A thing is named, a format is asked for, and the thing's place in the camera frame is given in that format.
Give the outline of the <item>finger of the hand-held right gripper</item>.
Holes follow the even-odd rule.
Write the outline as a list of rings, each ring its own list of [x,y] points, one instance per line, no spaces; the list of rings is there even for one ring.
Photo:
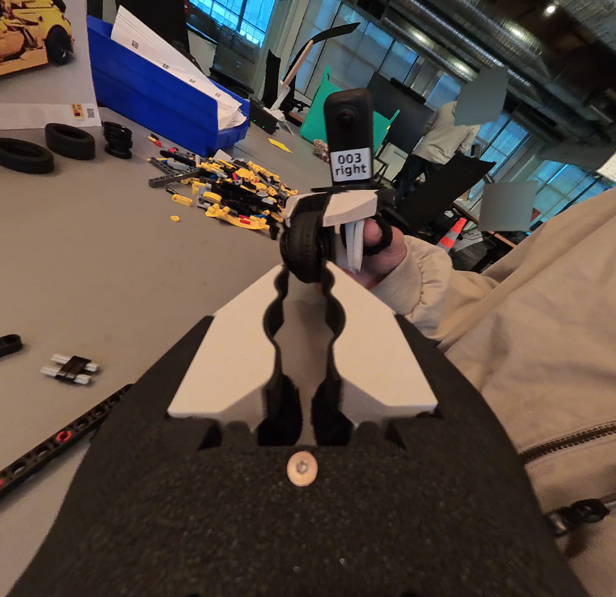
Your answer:
[[[376,193],[336,193],[328,201],[322,226],[332,227],[373,217],[378,207]]]
[[[317,215],[317,220],[314,221],[315,226],[317,228],[323,227],[323,216],[332,196],[332,193],[307,193],[290,196],[284,210],[285,227],[291,227],[300,215],[313,212]]]

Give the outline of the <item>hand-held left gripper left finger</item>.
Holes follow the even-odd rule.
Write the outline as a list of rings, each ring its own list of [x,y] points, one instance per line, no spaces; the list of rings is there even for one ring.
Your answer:
[[[288,269],[276,265],[213,315],[169,417],[241,422],[261,445],[289,445],[289,377],[275,340],[288,278]]]

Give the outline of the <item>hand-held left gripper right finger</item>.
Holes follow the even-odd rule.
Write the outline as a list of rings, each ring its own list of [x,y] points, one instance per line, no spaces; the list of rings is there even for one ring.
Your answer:
[[[335,264],[323,266],[332,332],[321,383],[321,444],[344,446],[362,423],[432,415],[437,398],[396,314]]]

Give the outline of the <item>black toy wheel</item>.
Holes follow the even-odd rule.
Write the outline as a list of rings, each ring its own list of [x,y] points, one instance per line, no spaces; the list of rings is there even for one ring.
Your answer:
[[[44,128],[47,147],[63,157],[90,161],[96,157],[96,141],[87,131],[59,123],[48,123]]]
[[[335,254],[335,232],[322,225],[320,211],[294,217],[280,241],[283,262],[304,284],[321,283],[325,262]]]
[[[1,138],[1,165],[24,174],[49,174],[55,168],[52,153],[35,143]]]
[[[121,160],[130,160],[133,157],[133,133],[127,127],[111,121],[102,123],[105,139],[105,152]]]

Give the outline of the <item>pile of toy bricks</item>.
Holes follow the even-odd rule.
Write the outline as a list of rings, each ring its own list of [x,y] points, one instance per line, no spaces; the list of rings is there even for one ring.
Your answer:
[[[162,148],[147,162],[161,172],[148,185],[164,190],[174,203],[200,209],[208,218],[240,229],[267,234],[274,241],[287,217],[289,199],[299,193],[257,163],[221,150],[204,157]]]

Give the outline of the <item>person's right forearm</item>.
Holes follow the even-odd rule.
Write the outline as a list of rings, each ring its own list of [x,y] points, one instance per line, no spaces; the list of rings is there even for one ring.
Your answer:
[[[441,342],[498,285],[487,276],[455,270],[439,247],[404,237],[404,258],[370,289],[428,339]]]

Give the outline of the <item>wooden desk lamp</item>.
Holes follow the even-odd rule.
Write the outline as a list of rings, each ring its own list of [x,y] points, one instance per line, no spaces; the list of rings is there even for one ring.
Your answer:
[[[266,59],[266,72],[261,105],[266,114],[283,120],[285,113],[290,111],[292,101],[295,100],[296,79],[299,69],[303,66],[312,48],[320,42],[346,36],[355,31],[358,23],[335,26],[321,31],[310,38],[292,59],[290,66],[280,77],[281,58],[268,51]]]

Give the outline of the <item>grey desk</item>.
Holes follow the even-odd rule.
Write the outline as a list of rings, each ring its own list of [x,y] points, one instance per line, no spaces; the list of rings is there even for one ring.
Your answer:
[[[1,359],[1,469],[122,386],[134,383],[203,317],[281,262],[269,237],[174,203],[148,181],[152,132],[133,158],[56,156],[48,175],[1,168],[1,336],[23,349]],[[170,216],[180,216],[173,222]],[[98,363],[87,386],[41,374],[53,354]]]

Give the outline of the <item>person's right hand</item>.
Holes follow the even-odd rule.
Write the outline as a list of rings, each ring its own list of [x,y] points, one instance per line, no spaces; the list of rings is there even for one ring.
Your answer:
[[[364,246],[375,247],[382,240],[380,226],[373,219],[364,222]],[[378,254],[364,255],[362,267],[355,274],[360,285],[370,290],[393,272],[406,257],[405,236],[398,228],[392,228],[392,240]]]

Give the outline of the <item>black device green light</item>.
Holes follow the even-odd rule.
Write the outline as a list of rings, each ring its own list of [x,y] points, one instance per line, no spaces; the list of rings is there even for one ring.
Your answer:
[[[278,129],[279,118],[263,104],[262,101],[251,98],[249,120],[251,124],[255,124],[259,129],[262,129],[267,134],[272,135]]]

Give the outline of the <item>orange traffic cone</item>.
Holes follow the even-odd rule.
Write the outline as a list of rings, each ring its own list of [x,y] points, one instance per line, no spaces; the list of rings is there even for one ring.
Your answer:
[[[437,246],[444,250],[444,252],[449,253],[455,245],[459,234],[465,228],[466,223],[467,219],[464,217],[460,217],[456,220],[455,224],[453,224],[449,231],[439,240]]]

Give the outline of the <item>grey black axle connector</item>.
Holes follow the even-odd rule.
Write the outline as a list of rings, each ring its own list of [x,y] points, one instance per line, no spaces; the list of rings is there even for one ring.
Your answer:
[[[41,369],[41,374],[70,385],[89,385],[92,375],[100,370],[98,363],[78,355],[53,354],[51,364]]]

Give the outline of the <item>person's beige jacket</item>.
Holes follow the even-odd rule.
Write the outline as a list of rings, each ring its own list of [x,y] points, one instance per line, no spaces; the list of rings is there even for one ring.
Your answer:
[[[544,513],[615,494],[615,189],[482,274],[452,271],[446,357],[512,439]]]

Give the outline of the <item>gridded glass window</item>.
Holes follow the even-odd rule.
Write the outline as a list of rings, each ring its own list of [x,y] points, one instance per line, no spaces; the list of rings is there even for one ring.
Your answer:
[[[276,0],[189,0],[217,23],[262,47]]]

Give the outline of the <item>black beam three red pins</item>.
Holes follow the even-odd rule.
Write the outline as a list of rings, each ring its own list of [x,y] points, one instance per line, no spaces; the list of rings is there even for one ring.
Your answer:
[[[77,443],[94,434],[133,384],[120,388],[115,393],[89,409],[80,417],[68,423],[40,444],[32,448],[1,470],[1,500],[4,500],[19,486],[33,478],[49,463],[58,459]]]

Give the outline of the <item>blue plastic bin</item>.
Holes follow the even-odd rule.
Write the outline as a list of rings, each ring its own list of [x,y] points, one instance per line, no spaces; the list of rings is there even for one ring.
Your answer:
[[[246,137],[248,118],[220,131],[214,100],[112,40],[111,23],[88,15],[87,27],[99,104],[201,156]]]

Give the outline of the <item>folded white instruction sheets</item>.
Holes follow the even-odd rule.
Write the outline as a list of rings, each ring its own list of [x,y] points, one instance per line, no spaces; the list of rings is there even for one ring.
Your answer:
[[[217,104],[219,129],[246,122],[240,101],[215,85],[188,58],[123,6],[118,9],[111,39],[213,99]]]

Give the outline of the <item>black standing panel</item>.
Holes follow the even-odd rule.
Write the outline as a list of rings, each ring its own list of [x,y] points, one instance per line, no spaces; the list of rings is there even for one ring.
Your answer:
[[[150,30],[184,52],[189,51],[185,0],[115,0]]]

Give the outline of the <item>black jacket zipper pull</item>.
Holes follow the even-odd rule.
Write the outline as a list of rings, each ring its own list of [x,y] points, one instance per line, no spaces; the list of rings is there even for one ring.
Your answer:
[[[611,505],[601,499],[578,500],[544,515],[552,535],[559,539],[579,528],[601,522],[611,513]]]

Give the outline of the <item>white booklet yellow car picture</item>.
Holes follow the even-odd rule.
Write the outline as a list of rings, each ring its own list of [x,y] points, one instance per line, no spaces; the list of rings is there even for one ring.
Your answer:
[[[1,0],[1,130],[101,125],[86,0]]]

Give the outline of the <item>black wall screen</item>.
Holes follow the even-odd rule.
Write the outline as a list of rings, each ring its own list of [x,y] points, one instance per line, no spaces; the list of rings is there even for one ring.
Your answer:
[[[395,78],[374,73],[367,90],[374,108],[374,149],[388,143],[412,152],[434,111],[422,96]]]

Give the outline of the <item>silver ventilation duct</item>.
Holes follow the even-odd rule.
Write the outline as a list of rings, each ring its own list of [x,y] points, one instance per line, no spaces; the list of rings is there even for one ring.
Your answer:
[[[552,0],[386,0],[413,20],[446,24],[582,115],[615,112],[615,49]]]

